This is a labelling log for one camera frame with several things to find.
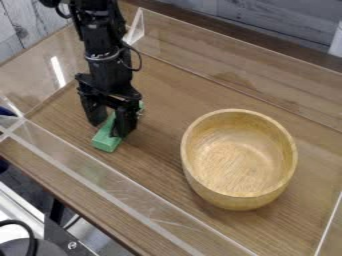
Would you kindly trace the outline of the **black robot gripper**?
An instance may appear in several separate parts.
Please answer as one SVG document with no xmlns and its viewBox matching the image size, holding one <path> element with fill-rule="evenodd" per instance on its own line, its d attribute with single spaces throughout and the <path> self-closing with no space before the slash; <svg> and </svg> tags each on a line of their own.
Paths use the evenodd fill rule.
<svg viewBox="0 0 342 256">
<path fill-rule="evenodd" d="M 108 119 L 106 108 L 118 108 L 122 104 L 137 103 L 142 94 L 133 85 L 134 73 L 142 66 L 133 67 L 130 53 L 113 56 L 87 57 L 89 73 L 78 73 L 78 93 L 93 126 L 100 126 Z M 116 110 L 112 135 L 126 138 L 138 127 L 140 108 L 120 107 Z"/>
</svg>

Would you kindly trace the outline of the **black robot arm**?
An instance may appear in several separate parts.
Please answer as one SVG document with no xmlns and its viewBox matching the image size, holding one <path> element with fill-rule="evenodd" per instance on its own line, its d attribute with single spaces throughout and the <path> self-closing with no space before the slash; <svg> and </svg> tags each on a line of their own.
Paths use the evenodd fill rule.
<svg viewBox="0 0 342 256">
<path fill-rule="evenodd" d="M 125 138 L 138 126 L 141 92 L 134 88 L 132 52 L 125 41 L 126 20 L 118 0 L 39 0 L 65 19 L 71 18 L 85 43 L 89 73 L 78 73 L 78 93 L 89 122 L 98 126 L 108 118 L 108 108 L 116 110 L 112 136 Z"/>
</svg>

